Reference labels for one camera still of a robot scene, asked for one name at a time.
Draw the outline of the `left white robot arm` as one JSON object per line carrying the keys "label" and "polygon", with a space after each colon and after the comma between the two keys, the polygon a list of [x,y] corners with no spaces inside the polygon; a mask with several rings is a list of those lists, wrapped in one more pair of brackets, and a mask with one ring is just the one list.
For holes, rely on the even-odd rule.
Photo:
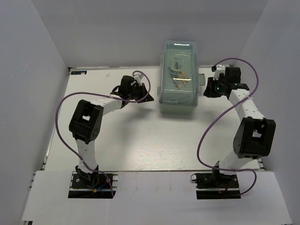
{"label": "left white robot arm", "polygon": [[123,76],[120,85],[111,92],[111,95],[119,99],[108,97],[92,102],[86,100],[78,102],[69,124],[69,131],[75,139],[80,156],[79,165],[75,170],[88,187],[94,187],[99,182],[99,175],[96,173],[98,164],[95,156],[95,139],[100,133],[103,116],[124,108],[132,100],[138,103],[154,100],[142,82],[144,77],[145,74],[141,71],[134,71],[131,76]]}

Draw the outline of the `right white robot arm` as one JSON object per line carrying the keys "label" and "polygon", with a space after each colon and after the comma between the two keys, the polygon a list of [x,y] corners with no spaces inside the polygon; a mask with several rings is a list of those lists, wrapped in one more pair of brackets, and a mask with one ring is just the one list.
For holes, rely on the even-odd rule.
{"label": "right white robot arm", "polygon": [[249,87],[241,83],[238,67],[213,68],[204,95],[208,98],[227,97],[240,119],[233,139],[233,150],[218,161],[212,170],[212,183],[224,186],[247,163],[270,154],[276,123],[267,119],[256,107]]}

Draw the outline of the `green cantilever toolbox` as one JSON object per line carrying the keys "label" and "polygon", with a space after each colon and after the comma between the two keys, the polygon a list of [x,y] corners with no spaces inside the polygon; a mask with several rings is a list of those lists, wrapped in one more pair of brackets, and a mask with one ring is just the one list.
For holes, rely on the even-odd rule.
{"label": "green cantilever toolbox", "polygon": [[158,102],[163,114],[191,114],[198,106],[200,87],[196,42],[167,40],[160,60]]}

